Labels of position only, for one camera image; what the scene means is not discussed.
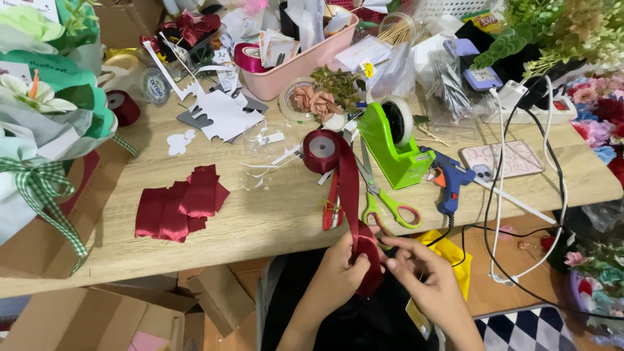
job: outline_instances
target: hot glue gun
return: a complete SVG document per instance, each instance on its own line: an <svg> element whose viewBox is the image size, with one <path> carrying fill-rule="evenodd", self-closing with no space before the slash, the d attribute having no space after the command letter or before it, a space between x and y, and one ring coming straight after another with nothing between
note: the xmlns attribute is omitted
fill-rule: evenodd
<svg viewBox="0 0 624 351"><path fill-rule="evenodd" d="M433 151L436 159L431 164L431 169L437 170L439 175L429 174L428 181L442 187L442 201L437 205L437 210L444 215L452 216L457 211L459 201L459 187L468 185L474 180L475 172L465 169L459 162L450 157L437 152L430 147L419 146L420 152Z"/></svg>

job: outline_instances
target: green tape dispenser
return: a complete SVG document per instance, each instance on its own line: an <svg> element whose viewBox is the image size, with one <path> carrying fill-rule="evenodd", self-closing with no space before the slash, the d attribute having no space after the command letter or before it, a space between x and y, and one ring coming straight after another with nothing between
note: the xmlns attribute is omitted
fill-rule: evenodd
<svg viewBox="0 0 624 351"><path fill-rule="evenodd" d="M433 151L420 152L414 141L409 106L399 96L368 104L358 129L394 190L418 184L436 159Z"/></svg>

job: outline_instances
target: scissors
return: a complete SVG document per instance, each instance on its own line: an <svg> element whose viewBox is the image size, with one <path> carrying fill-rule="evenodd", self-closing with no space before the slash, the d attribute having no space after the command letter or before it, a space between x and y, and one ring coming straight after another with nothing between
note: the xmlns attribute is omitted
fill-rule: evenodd
<svg viewBox="0 0 624 351"><path fill-rule="evenodd" d="M392 199L385 191L379 188L375 180L373 179L373 171L371 169L371 163L368 159L368 151L366 150L366 142L364 138L360 137L361 145L362 145L362 162L359 161L357 157L355 157L355 161L358 163L359 172L362 173L364 180L366 181L366 208L364 209L364 213L362 213L362 222L369 224L368 218L369 216L373 216L375 223L381 228L384 235L392 235L384 225L383 221L379 216L379 207L377 206L377 202L375 201L375 195L383 202L384 205L390 210L390 213L394 216L394 220L401 224L403 227L408 229L416 229L421 225L421 214L417 209L413 208L410 205L407 205L402 202L397 202ZM414 220L412 222L407 222L403 219L402 215L399 213L399 209L405 209L411 212L414 215Z"/></svg>

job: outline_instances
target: hand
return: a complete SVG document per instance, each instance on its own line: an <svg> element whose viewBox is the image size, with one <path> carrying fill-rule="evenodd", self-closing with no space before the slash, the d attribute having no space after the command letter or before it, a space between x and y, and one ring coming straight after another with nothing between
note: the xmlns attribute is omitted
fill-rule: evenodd
<svg viewBox="0 0 624 351"><path fill-rule="evenodd" d="M371 231L375 234L379 232L379 227L371 227ZM347 232L336 245L327 249L301 298L300 305L309 306L307 310L319 323L355 294L371 266L366 254L358 256L353 265L349 264L352 246L353 237L351 232ZM381 262L388 259L381 249L378 249L378 253Z"/></svg>
<svg viewBox="0 0 624 351"><path fill-rule="evenodd" d="M381 241L399 247L395 259L388 259L386 267L407 289L420 310L456 345L478 345L478 349L471 350L482 350L483 343L451 264L414 239L383 237ZM419 280L422 276L427 277L424 282Z"/></svg>

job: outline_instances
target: checkered rug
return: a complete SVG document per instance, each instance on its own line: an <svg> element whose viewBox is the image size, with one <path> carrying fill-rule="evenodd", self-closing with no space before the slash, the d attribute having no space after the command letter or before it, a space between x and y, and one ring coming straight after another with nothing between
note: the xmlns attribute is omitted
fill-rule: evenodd
<svg viewBox="0 0 624 351"><path fill-rule="evenodd" d="M548 305L475 317L487 351L578 351L561 314Z"/></svg>

